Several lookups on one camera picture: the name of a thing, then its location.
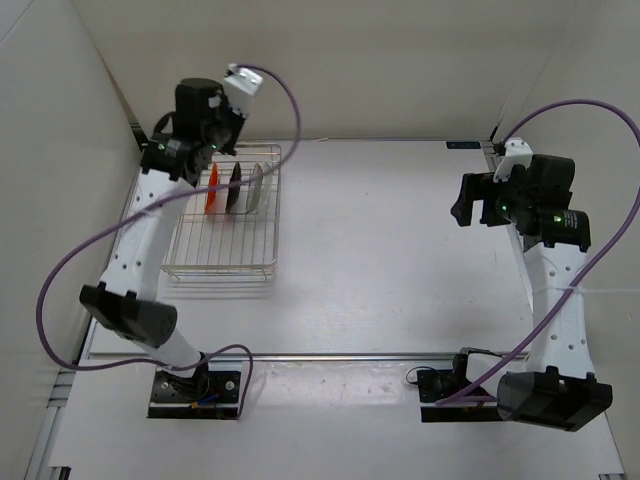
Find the metal dish rack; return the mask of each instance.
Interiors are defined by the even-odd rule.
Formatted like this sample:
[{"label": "metal dish rack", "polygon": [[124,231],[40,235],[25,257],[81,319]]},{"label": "metal dish rack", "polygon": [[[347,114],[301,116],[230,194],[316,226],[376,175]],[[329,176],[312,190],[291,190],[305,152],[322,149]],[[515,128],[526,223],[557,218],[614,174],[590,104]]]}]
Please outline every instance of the metal dish rack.
[{"label": "metal dish rack", "polygon": [[[272,166],[280,161],[280,155],[277,144],[243,143],[238,144],[235,158],[216,155],[213,159],[219,183],[224,184],[229,183],[236,162],[240,162],[242,178],[246,179],[256,163]],[[203,172],[198,186],[207,186],[210,176],[210,169]],[[262,211],[245,213],[248,191],[248,185],[241,187],[237,213],[229,214],[225,213],[226,189],[217,192],[212,213],[204,213],[206,194],[191,197],[174,229],[162,270],[178,281],[211,276],[270,280],[278,254],[280,172],[272,174]]]}]

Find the wire rack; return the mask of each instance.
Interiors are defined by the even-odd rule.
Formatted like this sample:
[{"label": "wire rack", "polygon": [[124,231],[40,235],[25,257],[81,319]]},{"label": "wire rack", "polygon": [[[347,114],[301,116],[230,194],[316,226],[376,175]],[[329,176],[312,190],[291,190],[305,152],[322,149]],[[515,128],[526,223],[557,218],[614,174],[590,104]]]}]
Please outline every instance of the wire rack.
[{"label": "wire rack", "polygon": [[[219,183],[229,183],[236,162],[242,178],[248,178],[256,163],[263,169],[280,161],[280,146],[265,143],[238,144],[237,156],[214,157]],[[209,184],[211,170],[203,172],[199,186]],[[205,213],[206,195],[189,199],[180,216],[162,270],[176,280],[185,277],[252,277],[270,280],[278,254],[280,216],[280,172],[275,171],[262,208],[246,213],[249,186],[243,185],[233,213],[225,213],[228,191],[217,192],[211,213]]]}]

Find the wall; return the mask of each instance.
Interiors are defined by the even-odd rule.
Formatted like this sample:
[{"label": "wall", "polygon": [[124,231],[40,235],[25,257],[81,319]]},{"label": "wall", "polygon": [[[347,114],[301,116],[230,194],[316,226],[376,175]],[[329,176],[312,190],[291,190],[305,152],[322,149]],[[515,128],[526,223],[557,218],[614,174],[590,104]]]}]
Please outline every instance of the wall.
[{"label": "wall", "polygon": [[[27,3],[0,5],[3,480],[23,478],[57,373],[35,329],[40,285],[71,247],[121,215],[138,159],[126,117],[73,6],[34,0],[24,11]],[[103,242],[72,263],[49,295],[46,329],[67,359],[82,333],[79,289],[95,281],[109,248]]]},{"label": "wall", "polygon": [[[229,62],[272,68],[293,88],[304,135],[482,137],[517,104],[577,0],[74,0],[149,133],[188,76]],[[267,82],[247,138],[290,138]]]},{"label": "wall", "polygon": [[[524,109],[526,113],[560,99],[592,97],[622,107],[640,122],[638,22],[638,2],[581,2]],[[576,160],[572,205],[590,215],[591,252],[595,253],[621,224],[640,182],[640,151],[629,129],[604,110],[567,107],[534,121],[523,135],[535,151]],[[639,242],[640,222],[636,221],[587,277],[587,286],[640,286]],[[638,479],[640,297],[636,293],[590,294],[586,305],[598,376],[614,386],[614,405],[608,417],[627,473]]]}]

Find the purple cable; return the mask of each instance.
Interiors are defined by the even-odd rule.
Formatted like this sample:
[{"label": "purple cable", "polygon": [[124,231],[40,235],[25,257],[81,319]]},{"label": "purple cable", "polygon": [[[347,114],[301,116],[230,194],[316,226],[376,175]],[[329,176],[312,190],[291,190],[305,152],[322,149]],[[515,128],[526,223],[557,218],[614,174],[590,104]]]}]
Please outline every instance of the purple cable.
[{"label": "purple cable", "polygon": [[[268,70],[266,68],[258,67],[256,65],[240,64],[240,65],[238,65],[238,67],[249,68],[251,70],[256,70],[256,71],[265,73],[265,74],[269,75],[270,77],[272,77],[283,88],[283,90],[285,91],[285,93],[289,97],[289,100],[291,101],[291,106],[293,107],[293,111],[294,111],[294,114],[295,114],[295,122],[296,122],[295,135],[294,135],[294,138],[293,138],[293,143],[291,144],[291,148],[289,148],[289,151],[282,157],[282,159],[279,162],[277,162],[275,165],[273,165],[272,167],[266,169],[265,172],[263,172],[263,175],[269,175],[270,173],[279,170],[287,161],[289,161],[289,159],[296,152],[296,150],[298,148],[298,145],[300,144],[300,139],[302,137],[302,123],[301,123],[301,118],[300,118],[300,109],[298,108],[298,102],[296,101],[295,96],[293,95],[293,92],[291,91],[291,89],[282,80],[282,78],[280,78],[280,76],[278,76],[277,74],[271,72],[270,70]],[[215,192],[215,191],[222,190],[222,189],[229,188],[229,187],[238,187],[240,185],[247,185],[253,180],[254,180],[253,178],[249,178],[249,179],[238,181],[238,182],[231,182],[231,183],[228,183],[228,184],[216,185],[216,186],[213,186],[213,187],[197,188],[197,189],[189,191],[189,192],[181,192],[181,193],[177,193],[177,194],[174,194],[174,195],[170,195],[170,196],[158,199],[155,202],[149,204],[144,210],[136,212],[133,215],[131,215],[130,217],[128,217],[128,218],[116,223],[115,225],[112,225],[111,227],[109,227],[109,228],[107,228],[107,229],[95,234],[91,238],[85,240],[80,245],[75,247],[69,253],[67,253],[62,258],[62,260],[60,260],[53,267],[53,270],[51,270],[51,273],[49,273],[49,275],[47,275],[47,278],[45,279],[45,281],[44,281],[44,283],[42,285],[42,288],[40,289],[40,294],[38,295],[38,301],[36,303],[36,328],[38,330],[38,337],[40,338],[40,343],[42,344],[42,347],[44,348],[45,352],[47,352],[47,355],[49,355],[51,360],[53,360],[55,363],[57,363],[59,366],[61,366],[63,368],[67,368],[69,370],[74,370],[74,371],[78,371],[78,372],[91,372],[91,371],[97,371],[97,370],[106,370],[108,368],[121,367],[123,365],[131,365],[133,363],[150,363],[152,365],[157,365],[159,367],[167,367],[168,365],[165,365],[162,362],[159,362],[157,360],[153,360],[151,358],[129,358],[127,360],[120,360],[120,361],[117,361],[117,362],[105,363],[105,364],[102,364],[102,365],[74,365],[72,363],[64,361],[63,359],[61,359],[53,351],[53,349],[51,348],[51,345],[49,344],[49,340],[47,339],[45,331],[44,331],[42,311],[43,311],[43,307],[44,307],[44,301],[45,301],[45,298],[47,296],[47,291],[49,290],[49,287],[51,286],[51,283],[53,282],[53,279],[56,277],[56,275],[58,275],[58,273],[60,273],[60,270],[62,270],[62,268],[73,257],[75,257],[77,254],[82,252],[85,248],[87,248],[90,245],[96,243],[98,240],[101,240],[102,238],[104,238],[104,237],[106,237],[108,235],[111,235],[112,233],[117,232],[118,230],[120,230],[121,228],[123,228],[126,225],[129,225],[129,224],[131,224],[133,222],[136,222],[137,220],[142,218],[144,215],[146,215],[149,211],[155,210],[155,209],[161,207],[163,204],[165,204],[167,202],[172,202],[174,200],[178,200],[179,198],[189,197],[191,195],[199,195],[199,194],[207,193],[207,192]],[[244,345],[240,345],[240,344],[228,345],[228,346],[223,347],[223,348],[221,348],[221,349],[219,349],[219,350],[217,350],[217,351],[215,351],[213,353],[206,354],[202,360],[200,360],[197,363],[194,363],[193,365],[187,365],[186,367],[172,367],[172,370],[174,370],[174,371],[190,370],[192,368],[198,367],[199,365],[202,365],[203,363],[208,362],[213,357],[216,357],[216,356],[220,355],[221,353],[226,352],[227,350],[232,350],[232,349],[236,349],[236,348],[244,350],[247,353],[247,356],[249,358],[249,371],[247,373],[247,380],[245,382],[245,387],[244,387],[244,390],[242,392],[242,396],[241,396],[241,399],[240,399],[240,405],[238,407],[238,417],[239,417],[241,415],[242,409],[244,407],[245,397],[247,395],[249,382],[251,380],[251,375],[253,373],[253,355],[251,354],[251,351],[247,347],[245,347]]]},{"label": "purple cable", "polygon": [[[525,125],[527,122],[529,122],[530,120],[534,119],[535,117],[537,117],[541,113],[547,112],[547,111],[552,110],[554,108],[564,107],[566,105],[592,105],[592,106],[604,108],[605,110],[609,110],[610,112],[615,113],[618,117],[620,117],[629,126],[629,128],[633,132],[633,136],[636,138],[636,141],[638,142],[638,145],[640,146],[640,129],[638,129],[638,126],[631,119],[631,117],[629,117],[629,115],[624,113],[618,107],[615,107],[615,106],[613,106],[613,105],[611,105],[609,103],[601,102],[599,100],[589,100],[589,99],[584,99],[584,98],[579,98],[579,99],[575,99],[575,100],[564,100],[562,102],[552,103],[550,105],[547,105],[546,107],[542,107],[539,110],[536,110],[535,112],[531,113],[527,117],[525,117],[522,120],[520,120],[520,122],[515,127],[513,127],[511,129],[511,131],[507,135],[505,135],[505,140],[503,140],[503,141],[506,141],[509,138],[511,138],[518,130],[520,130],[520,128],[522,128],[523,125]],[[569,283],[570,287],[577,287],[578,284],[584,279],[584,277],[586,277],[586,275],[591,271],[591,269],[593,267],[595,267],[596,264],[600,260],[602,260],[602,258],[607,253],[609,253],[609,250],[611,250],[616,243],[618,243],[620,238],[622,238],[622,236],[625,234],[625,232],[631,226],[631,223],[633,222],[634,218],[636,217],[636,214],[638,213],[638,209],[640,209],[640,187],[638,188],[638,193],[636,194],[636,199],[633,202],[631,210],[629,211],[629,213],[627,215],[627,218],[625,218],[624,222],[622,222],[622,225],[620,226],[618,231],[613,235],[613,237],[611,237],[611,240],[609,240],[607,242],[607,244],[604,247],[602,247],[602,249],[598,253],[596,253],[593,256],[593,258],[591,260],[589,260],[589,262],[587,262],[587,264],[584,266],[584,268],[582,270],[580,270],[580,272],[575,276],[575,278],[571,281],[571,283]],[[450,397],[447,397],[445,399],[439,400],[438,402],[436,402],[436,405],[442,406],[442,405],[447,405],[447,404],[450,404],[450,403],[454,403],[454,402],[463,400],[463,397],[465,395],[471,393],[476,388],[482,386],[482,384],[484,382],[489,380],[492,376],[494,376],[496,373],[498,373],[500,371],[500,369],[502,369],[509,362],[514,360],[525,348],[527,348],[527,346],[531,342],[533,342],[533,340],[538,335],[540,335],[544,331],[544,329],[547,327],[547,325],[549,325],[551,323],[553,318],[558,314],[558,312],[560,311],[562,306],[567,302],[567,300],[573,294],[573,292],[574,292],[573,289],[565,290],[564,293],[562,294],[562,296],[560,297],[560,299],[558,300],[558,302],[553,306],[553,308],[551,310],[549,310],[549,313],[547,313],[547,315],[542,319],[542,321],[531,331],[531,333],[529,335],[527,335],[527,337],[524,340],[522,340],[522,342],[520,342],[518,344],[518,346],[516,348],[513,349],[513,351],[511,353],[505,355],[502,360],[500,360],[493,367],[491,367],[489,370],[487,370],[475,382],[471,383],[470,385],[468,385],[467,387],[463,388],[459,392],[456,392],[455,394],[451,395]]]}]

